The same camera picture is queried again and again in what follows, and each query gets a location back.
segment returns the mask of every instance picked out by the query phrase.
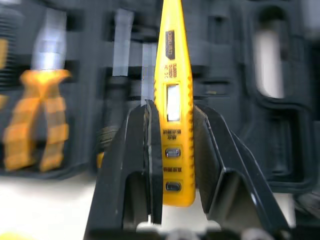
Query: pliers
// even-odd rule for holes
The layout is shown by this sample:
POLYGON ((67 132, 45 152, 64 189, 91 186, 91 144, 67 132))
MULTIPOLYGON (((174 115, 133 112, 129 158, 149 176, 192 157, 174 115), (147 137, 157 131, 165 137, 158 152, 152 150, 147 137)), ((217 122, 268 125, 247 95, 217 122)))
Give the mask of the pliers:
POLYGON ((25 86, 22 99, 17 103, 4 132, 4 164, 7 171, 35 164, 32 132, 41 106, 45 109, 48 131, 40 171, 60 167, 64 158, 63 149, 69 136, 69 126, 59 83, 71 76, 64 70, 66 21, 65 12, 46 9, 44 26, 34 45, 31 70, 26 70, 20 77, 25 86))

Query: screwdriver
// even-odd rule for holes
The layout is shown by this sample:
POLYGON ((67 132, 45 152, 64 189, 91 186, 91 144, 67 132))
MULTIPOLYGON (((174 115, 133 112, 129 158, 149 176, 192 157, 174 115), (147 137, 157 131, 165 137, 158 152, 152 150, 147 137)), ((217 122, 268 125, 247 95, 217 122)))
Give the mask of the screwdriver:
POLYGON ((69 135, 66 104, 58 86, 71 76, 64 70, 66 21, 67 14, 64 11, 46 9, 44 26, 34 45, 31 70, 25 71, 20 77, 25 91, 4 131, 4 165, 7 171, 35 163, 32 132, 42 105, 46 113, 48 134, 39 168, 46 172, 61 166, 64 142, 69 135))
MULTIPOLYGON (((104 112, 103 124, 106 126, 102 132, 103 137, 100 142, 101 151, 105 151, 120 125, 122 124, 127 109, 127 89, 129 84, 128 69, 130 55, 131 30, 134 20, 134 13, 119 8, 115 15, 114 50, 112 77, 106 87, 106 111, 104 112)), ((100 167, 104 153, 97 156, 97 166, 100 167)))

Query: blurred background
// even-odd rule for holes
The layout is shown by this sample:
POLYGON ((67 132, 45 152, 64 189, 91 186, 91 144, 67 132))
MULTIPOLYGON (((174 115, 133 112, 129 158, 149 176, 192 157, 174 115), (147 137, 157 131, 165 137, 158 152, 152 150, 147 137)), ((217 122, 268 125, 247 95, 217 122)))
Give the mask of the blurred background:
MULTIPOLYGON (((42 59, 35 43, 45 22, 44 2, 0 0, 4 4, 0 5, 0 39, 10 40, 7 55, 12 61, 12 66, 0 67, 3 159, 13 109, 23 99, 23 84, 27 86, 21 84, 19 76, 41 65, 34 62, 34 57, 39 54, 42 59)), ((99 154, 109 144, 105 131, 110 104, 106 103, 117 102, 114 108, 119 109, 120 121, 129 109, 143 104, 144 99, 153 99, 162 2, 52 2, 59 11, 67 12, 66 50, 59 48, 62 57, 55 56, 53 64, 62 61, 62 68, 72 75, 59 85, 69 127, 64 160, 58 167, 43 166, 38 161, 37 166, 8 167, 3 160, 0 233, 16 232, 37 240, 79 240, 87 224, 99 154), (127 58, 125 51, 115 53, 117 8, 134 13, 127 58), (114 88, 108 79, 117 68, 124 68, 117 61, 127 62, 124 71, 128 79, 123 82, 123 91, 117 90, 121 99, 115 100, 109 97, 114 88)), ((195 104, 208 105, 221 113, 253 152, 290 226, 319 224, 320 1, 182 0, 182 5, 195 104), (250 85, 249 90, 245 90, 246 85, 250 85), (275 103, 290 107, 284 111, 260 109, 248 93, 251 86, 275 103)), ((47 118, 40 113, 36 120, 32 136, 36 140, 35 158, 45 155, 47 118)), ((162 226, 142 223, 138 229, 145 228, 203 232, 219 225, 207 221, 197 192, 191 207, 164 206, 162 226)))

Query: yellow handle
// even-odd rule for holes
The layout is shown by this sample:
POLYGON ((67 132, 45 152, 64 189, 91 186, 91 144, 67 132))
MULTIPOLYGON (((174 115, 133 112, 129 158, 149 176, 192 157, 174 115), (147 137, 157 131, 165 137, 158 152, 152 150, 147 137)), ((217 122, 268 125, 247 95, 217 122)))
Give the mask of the yellow handle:
POLYGON ((105 156, 104 152, 100 152, 96 156, 96 166, 97 166, 98 169, 101 168, 101 166, 102 166, 102 161, 104 159, 104 156, 105 156))
POLYGON ((0 235, 0 240, 32 240, 31 238, 21 236, 16 233, 7 232, 0 235))
POLYGON ((69 128, 65 118, 65 101, 59 93, 58 84, 70 73, 66 70, 25 71, 21 81, 26 87, 22 99, 13 111, 13 117, 4 132, 5 158, 8 171, 31 166, 34 144, 31 132, 40 105, 44 104, 48 121, 48 138, 40 170, 45 172, 58 168, 63 160, 63 146, 68 139, 69 128))
POLYGON ((154 74, 163 165, 163 204, 195 200, 193 79, 181 0, 164 0, 154 74))
POLYGON ((6 95, 0 94, 0 109, 4 107, 7 102, 8 97, 6 95))
POLYGON ((0 38, 0 69, 5 68, 8 54, 8 41, 0 38))

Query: foam tool tray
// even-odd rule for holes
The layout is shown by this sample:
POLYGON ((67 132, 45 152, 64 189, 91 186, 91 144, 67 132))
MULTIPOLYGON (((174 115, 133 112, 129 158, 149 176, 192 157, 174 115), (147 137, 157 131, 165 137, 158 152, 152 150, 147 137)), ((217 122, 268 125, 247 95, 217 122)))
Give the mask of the foam tool tray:
MULTIPOLYGON (((304 192, 317 181, 318 130, 301 4, 299 0, 182 0, 195 104, 223 115, 252 151, 272 190, 281 193, 304 192), (266 96, 257 86, 254 39, 266 28, 279 39, 281 98, 266 96)), ((130 47, 131 107, 141 99, 143 47, 143 42, 130 47)), ((95 169, 95 157, 92 166, 95 169)))
MULTIPOLYGON (((128 71, 130 85, 125 99, 129 101, 128 109, 131 109, 141 104, 141 96, 135 90, 143 76, 143 43, 148 45, 144 47, 148 50, 152 43, 158 41, 160 15, 157 16, 155 12, 161 7, 161 2, 153 0, 24 0, 21 4, 7 6, 6 10, 10 9, 17 16, 5 16, 12 22, 8 60, 13 63, 10 68, 0 69, 0 78, 9 79, 10 82, 0 89, 0 97, 4 96, 6 100, 0 110, 0 175, 64 179, 96 168, 97 136, 103 127, 99 119, 105 106, 106 80, 112 72, 115 12, 119 8, 134 12, 128 71), (48 119, 41 111, 35 124, 36 130, 32 133, 32 141, 35 143, 32 156, 35 164, 7 171, 4 164, 4 134, 25 91, 20 76, 31 67, 35 40, 43 25, 47 7, 65 11, 67 15, 64 68, 70 71, 72 77, 59 84, 59 91, 66 105, 66 123, 69 126, 68 139, 63 147, 64 159, 61 167, 40 172, 40 161, 48 138, 48 119)), ((8 38, 6 24, 7 22, 0 25, 0 34, 4 35, 0 37, 8 38)))

